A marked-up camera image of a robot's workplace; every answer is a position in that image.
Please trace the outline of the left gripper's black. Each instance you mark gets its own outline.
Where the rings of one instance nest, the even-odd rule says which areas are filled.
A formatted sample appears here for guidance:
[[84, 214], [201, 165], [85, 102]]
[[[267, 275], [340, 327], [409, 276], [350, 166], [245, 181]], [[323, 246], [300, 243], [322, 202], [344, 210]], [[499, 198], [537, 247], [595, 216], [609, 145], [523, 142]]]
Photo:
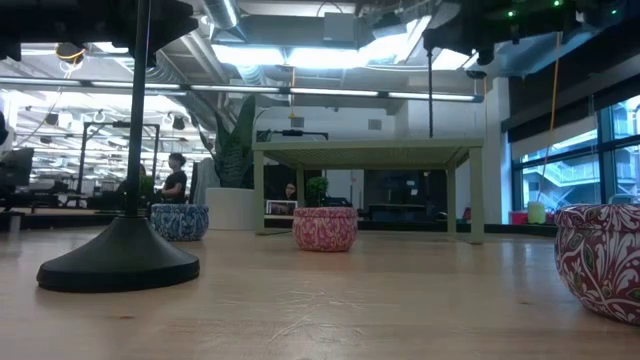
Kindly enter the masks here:
[[191, 4], [178, 0], [136, 0], [128, 29], [126, 0], [1, 0], [1, 58], [21, 59], [24, 43], [124, 41], [136, 58], [138, 10], [147, 11], [147, 65], [156, 65], [156, 53], [196, 30]]

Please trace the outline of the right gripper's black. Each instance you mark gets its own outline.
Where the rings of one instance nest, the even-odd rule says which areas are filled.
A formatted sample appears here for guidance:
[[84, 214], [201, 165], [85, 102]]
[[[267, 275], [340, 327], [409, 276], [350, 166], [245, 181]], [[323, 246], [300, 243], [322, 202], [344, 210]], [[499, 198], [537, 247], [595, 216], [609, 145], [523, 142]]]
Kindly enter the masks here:
[[490, 64], [497, 42], [489, 30], [490, 17], [504, 9], [500, 0], [435, 1], [422, 33], [423, 47], [428, 53], [440, 48], [471, 56], [476, 51], [478, 64]]

